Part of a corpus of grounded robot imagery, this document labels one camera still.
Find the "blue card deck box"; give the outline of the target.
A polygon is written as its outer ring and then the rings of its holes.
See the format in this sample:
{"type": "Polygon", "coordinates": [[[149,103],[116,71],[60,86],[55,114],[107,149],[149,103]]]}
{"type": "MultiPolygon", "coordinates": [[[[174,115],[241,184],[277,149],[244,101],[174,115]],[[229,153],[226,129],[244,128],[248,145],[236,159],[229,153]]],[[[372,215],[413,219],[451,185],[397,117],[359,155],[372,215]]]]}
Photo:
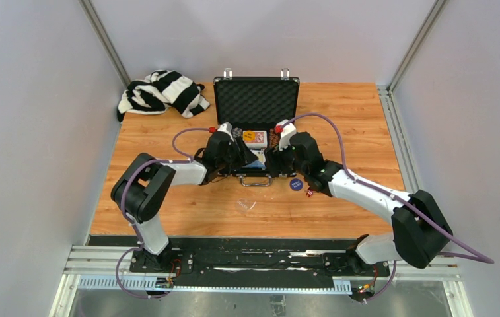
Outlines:
{"type": "Polygon", "coordinates": [[[254,168],[254,169],[265,170],[266,169],[266,158],[265,158],[264,152],[261,150],[257,150],[257,149],[251,149],[250,152],[253,153],[257,157],[257,159],[254,160],[253,162],[245,165],[244,168],[254,168]]]}

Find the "blue small blind button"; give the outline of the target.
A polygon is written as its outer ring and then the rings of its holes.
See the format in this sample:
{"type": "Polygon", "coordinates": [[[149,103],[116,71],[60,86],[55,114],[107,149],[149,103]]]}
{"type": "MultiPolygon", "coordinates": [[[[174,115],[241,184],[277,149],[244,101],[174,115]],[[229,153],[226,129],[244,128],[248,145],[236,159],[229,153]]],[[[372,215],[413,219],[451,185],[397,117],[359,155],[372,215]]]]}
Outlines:
{"type": "Polygon", "coordinates": [[[304,187],[304,183],[298,178],[293,178],[292,180],[290,180],[289,186],[293,191],[301,191],[304,187]]]}

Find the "black poker set case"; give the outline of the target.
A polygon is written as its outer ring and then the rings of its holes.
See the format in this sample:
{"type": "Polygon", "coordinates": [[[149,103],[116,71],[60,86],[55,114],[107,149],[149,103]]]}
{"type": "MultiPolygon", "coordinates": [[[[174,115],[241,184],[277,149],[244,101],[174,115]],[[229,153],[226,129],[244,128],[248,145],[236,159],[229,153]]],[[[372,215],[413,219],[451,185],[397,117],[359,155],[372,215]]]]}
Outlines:
{"type": "MultiPolygon", "coordinates": [[[[257,149],[264,152],[269,146],[269,132],[282,120],[294,118],[297,111],[300,79],[285,68],[278,76],[234,76],[231,69],[213,79],[217,122],[229,122],[232,128],[266,131],[268,145],[257,149]]],[[[292,178],[297,175],[270,175],[254,168],[226,169],[220,176],[234,176],[243,186],[269,186],[274,178],[292,178]]]]}

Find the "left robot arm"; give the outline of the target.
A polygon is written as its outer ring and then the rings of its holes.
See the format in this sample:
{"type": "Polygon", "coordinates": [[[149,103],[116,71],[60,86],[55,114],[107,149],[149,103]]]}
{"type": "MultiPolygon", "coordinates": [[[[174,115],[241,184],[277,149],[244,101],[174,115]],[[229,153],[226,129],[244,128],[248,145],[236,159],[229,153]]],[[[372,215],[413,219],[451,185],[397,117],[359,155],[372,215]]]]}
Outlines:
{"type": "Polygon", "coordinates": [[[223,171],[232,172],[258,160],[242,140],[229,132],[213,132],[204,148],[186,160],[165,160],[140,153],[114,184],[110,198],[133,227],[139,249],[148,252],[147,265],[166,272],[172,255],[159,210],[172,186],[202,186],[223,171]]]}

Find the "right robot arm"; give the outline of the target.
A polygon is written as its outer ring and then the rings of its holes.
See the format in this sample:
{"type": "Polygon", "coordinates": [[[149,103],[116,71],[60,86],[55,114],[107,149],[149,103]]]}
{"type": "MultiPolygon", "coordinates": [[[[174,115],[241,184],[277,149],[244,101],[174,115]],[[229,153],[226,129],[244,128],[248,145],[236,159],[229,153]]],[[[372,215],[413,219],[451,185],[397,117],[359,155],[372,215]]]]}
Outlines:
{"type": "Polygon", "coordinates": [[[355,275],[364,275],[374,264],[386,260],[404,260],[424,269],[452,236],[430,193],[392,190],[357,175],[341,163],[326,160],[309,133],[296,133],[285,148],[270,147],[264,154],[266,167],[274,175],[296,172],[312,191],[350,201],[391,225],[390,234],[364,234],[347,249],[347,266],[355,275]]]}

